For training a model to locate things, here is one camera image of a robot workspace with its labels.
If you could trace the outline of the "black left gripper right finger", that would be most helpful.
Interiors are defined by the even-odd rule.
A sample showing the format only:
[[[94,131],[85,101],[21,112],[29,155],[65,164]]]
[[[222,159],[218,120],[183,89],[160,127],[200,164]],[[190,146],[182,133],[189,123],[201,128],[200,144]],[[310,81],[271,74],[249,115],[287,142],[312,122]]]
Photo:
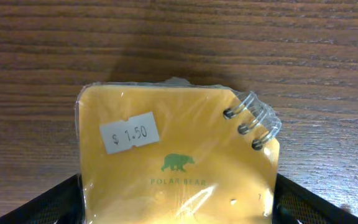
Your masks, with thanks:
[[[272,223],[358,224],[358,217],[278,174]]]

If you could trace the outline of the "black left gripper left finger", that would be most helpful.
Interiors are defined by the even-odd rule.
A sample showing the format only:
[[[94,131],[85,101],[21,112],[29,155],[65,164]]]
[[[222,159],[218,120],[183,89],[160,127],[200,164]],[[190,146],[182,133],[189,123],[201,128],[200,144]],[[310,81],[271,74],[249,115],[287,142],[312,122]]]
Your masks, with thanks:
[[[84,224],[81,175],[75,174],[19,208],[0,217],[0,224]]]

